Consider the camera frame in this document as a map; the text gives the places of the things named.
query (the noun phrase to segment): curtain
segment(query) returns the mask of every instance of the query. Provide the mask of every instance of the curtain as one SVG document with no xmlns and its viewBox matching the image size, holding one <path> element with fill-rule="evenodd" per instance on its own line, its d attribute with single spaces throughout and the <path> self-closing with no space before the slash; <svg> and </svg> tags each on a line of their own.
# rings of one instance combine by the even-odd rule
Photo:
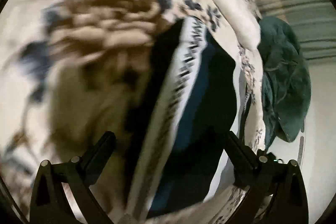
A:
<svg viewBox="0 0 336 224">
<path fill-rule="evenodd" d="M 330 0 L 257 0 L 263 17 L 276 16 L 296 33 L 309 62 L 336 60 L 336 10 Z"/>
</svg>

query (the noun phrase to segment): rolled white towel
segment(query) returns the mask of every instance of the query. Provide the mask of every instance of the rolled white towel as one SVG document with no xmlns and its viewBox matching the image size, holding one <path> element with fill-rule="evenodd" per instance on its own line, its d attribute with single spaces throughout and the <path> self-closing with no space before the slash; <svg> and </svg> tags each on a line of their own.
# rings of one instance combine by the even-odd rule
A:
<svg viewBox="0 0 336 224">
<path fill-rule="evenodd" d="M 250 51 L 260 43 L 260 27 L 244 0 L 213 0 L 236 33 L 239 43 Z"/>
</svg>

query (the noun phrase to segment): blanket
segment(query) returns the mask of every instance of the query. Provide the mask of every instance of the blanket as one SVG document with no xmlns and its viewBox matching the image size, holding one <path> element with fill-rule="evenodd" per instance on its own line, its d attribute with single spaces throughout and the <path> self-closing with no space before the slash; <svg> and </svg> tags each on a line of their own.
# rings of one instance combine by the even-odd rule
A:
<svg viewBox="0 0 336 224">
<path fill-rule="evenodd" d="M 255 13 L 253 0 L 246 2 Z M 116 175 L 124 173 L 130 137 L 125 120 L 147 86 L 154 37 L 185 16 L 199 18 L 241 67 L 252 98 L 245 142 L 255 152 L 263 149 L 260 55 L 240 45 L 213 0 L 9 0 L 0 18 L 1 174 L 26 215 L 40 162 L 81 155 L 105 130 L 115 132 L 119 145 L 91 190 L 114 221 L 133 215 L 131 199 L 123 200 L 124 176 Z M 110 181 L 118 183 L 106 187 Z M 71 191 L 66 194 L 80 218 Z M 159 220 L 224 222 L 243 196 L 227 187 Z"/>
</svg>

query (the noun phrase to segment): green cloth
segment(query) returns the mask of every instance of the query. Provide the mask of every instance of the green cloth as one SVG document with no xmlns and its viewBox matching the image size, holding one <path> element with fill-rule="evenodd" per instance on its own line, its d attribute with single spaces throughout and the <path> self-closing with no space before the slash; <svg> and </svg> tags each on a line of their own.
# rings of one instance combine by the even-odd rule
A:
<svg viewBox="0 0 336 224">
<path fill-rule="evenodd" d="M 259 22 L 258 50 L 264 66 L 262 104 L 266 149 L 281 130 L 288 142 L 295 140 L 307 114 L 311 86 L 308 67 L 292 28 L 276 17 Z"/>
</svg>

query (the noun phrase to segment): silver screw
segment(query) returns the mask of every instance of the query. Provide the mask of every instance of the silver screw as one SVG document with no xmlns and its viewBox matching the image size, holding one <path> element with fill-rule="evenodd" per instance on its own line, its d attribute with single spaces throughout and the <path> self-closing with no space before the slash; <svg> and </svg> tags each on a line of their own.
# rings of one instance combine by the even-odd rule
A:
<svg viewBox="0 0 336 224">
<path fill-rule="evenodd" d="M 267 158 L 265 156 L 260 156 L 259 161 L 265 163 L 265 162 L 267 162 Z"/>
<path fill-rule="evenodd" d="M 79 162 L 79 160 L 80 160 L 80 158 L 78 156 L 75 156 L 71 159 L 71 162 L 73 162 L 75 164 L 76 162 Z"/>
<path fill-rule="evenodd" d="M 47 166 L 48 165 L 48 161 L 47 160 L 44 160 L 43 162 L 41 162 L 41 165 L 43 166 L 43 167 L 45 167 L 45 166 Z"/>
<path fill-rule="evenodd" d="M 298 163 L 297 163 L 296 160 L 291 160 L 291 165 L 293 165 L 293 166 L 298 166 Z"/>
</svg>

